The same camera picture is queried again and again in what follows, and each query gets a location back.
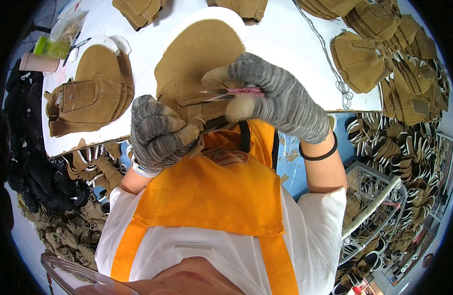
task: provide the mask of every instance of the hand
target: hand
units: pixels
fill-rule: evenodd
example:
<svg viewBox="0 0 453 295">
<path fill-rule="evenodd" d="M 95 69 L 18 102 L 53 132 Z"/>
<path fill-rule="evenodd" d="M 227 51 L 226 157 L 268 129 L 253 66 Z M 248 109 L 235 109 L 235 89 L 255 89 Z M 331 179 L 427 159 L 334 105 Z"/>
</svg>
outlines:
<svg viewBox="0 0 453 295">
<path fill-rule="evenodd" d="M 226 108 L 228 121 L 261 119 L 277 130 L 313 145 L 327 137 L 327 113 L 312 100 L 302 84 L 283 68 L 246 52 L 232 64 L 207 72 L 202 83 L 209 86 L 231 80 L 256 84 L 266 97 L 249 94 L 237 96 Z"/>
<path fill-rule="evenodd" d="M 147 172 L 160 173 L 179 162 L 198 136 L 197 126 L 187 125 L 151 95 L 133 101 L 131 144 L 136 161 Z"/>
</svg>

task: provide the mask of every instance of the cardboard tube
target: cardboard tube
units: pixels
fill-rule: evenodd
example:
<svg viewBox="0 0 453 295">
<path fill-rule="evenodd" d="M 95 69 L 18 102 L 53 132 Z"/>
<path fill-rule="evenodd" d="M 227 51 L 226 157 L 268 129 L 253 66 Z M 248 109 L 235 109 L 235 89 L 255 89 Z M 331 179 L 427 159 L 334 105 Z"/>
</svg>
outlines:
<svg viewBox="0 0 453 295">
<path fill-rule="evenodd" d="M 54 73 L 59 66 L 59 59 L 44 55 L 25 53 L 21 58 L 20 71 L 36 71 Z"/>
</svg>

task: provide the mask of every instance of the electric cord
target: electric cord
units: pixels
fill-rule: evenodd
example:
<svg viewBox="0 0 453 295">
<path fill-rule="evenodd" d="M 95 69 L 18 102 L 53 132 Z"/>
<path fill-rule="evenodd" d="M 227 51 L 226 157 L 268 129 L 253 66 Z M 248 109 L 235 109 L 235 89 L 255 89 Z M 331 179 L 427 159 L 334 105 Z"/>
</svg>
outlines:
<svg viewBox="0 0 453 295">
<path fill-rule="evenodd" d="M 348 84 L 346 84 L 343 81 L 343 79 L 341 78 L 341 75 L 338 74 L 338 72 L 335 70 L 335 67 L 331 63 L 330 56 L 328 55 L 328 51 L 327 51 L 327 44 L 326 44 L 325 40 L 323 39 L 323 37 L 320 35 L 320 33 L 317 31 L 317 29 L 313 25 L 312 20 L 309 19 L 308 16 L 302 11 L 302 9 L 300 8 L 299 4 L 297 3 L 297 0 L 292 0 L 292 1 L 294 2 L 295 6 L 299 10 L 300 14 L 304 17 L 304 19 L 309 24 L 310 28 L 312 29 L 312 32 L 320 40 L 320 44 L 321 44 L 322 50 L 325 53 L 325 56 L 327 57 L 327 61 L 328 61 L 328 64 L 329 64 L 329 66 L 331 68 L 331 71 L 333 72 L 333 74 L 336 77 L 336 88 L 338 89 L 338 91 L 341 92 L 341 95 L 343 96 L 343 109 L 344 110 L 350 109 L 351 108 L 351 100 L 353 99 L 353 93 L 350 92 L 350 88 L 349 88 Z"/>
</svg>

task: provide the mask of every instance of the wristband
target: wristband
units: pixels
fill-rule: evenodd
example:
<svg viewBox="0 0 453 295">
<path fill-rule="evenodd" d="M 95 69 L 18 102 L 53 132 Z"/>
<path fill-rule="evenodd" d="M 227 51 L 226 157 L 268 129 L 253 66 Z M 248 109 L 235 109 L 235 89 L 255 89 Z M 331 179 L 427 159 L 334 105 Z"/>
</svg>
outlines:
<svg viewBox="0 0 453 295">
<path fill-rule="evenodd" d="M 321 161 L 321 160 L 324 160 L 324 159 L 328 158 L 329 156 L 334 154 L 336 149 L 338 148 L 338 139 L 336 138 L 336 134 L 334 132 L 333 132 L 333 137 L 335 138 L 335 145 L 333 146 L 333 148 L 328 153 L 324 154 L 323 156 L 314 157 L 314 158 L 307 157 L 306 155 L 303 154 L 302 147 L 299 145 L 300 156 L 302 156 L 302 158 L 306 159 L 307 161 Z"/>
<path fill-rule="evenodd" d="M 150 172 L 150 171 L 147 171 L 146 169 L 142 168 L 138 164 L 138 162 L 136 162 L 134 155 L 133 155 L 133 158 L 131 159 L 131 167 L 136 172 L 136 174 L 138 174 L 142 177 L 155 178 L 156 176 L 158 176 L 161 173 L 161 172 Z"/>
</svg>

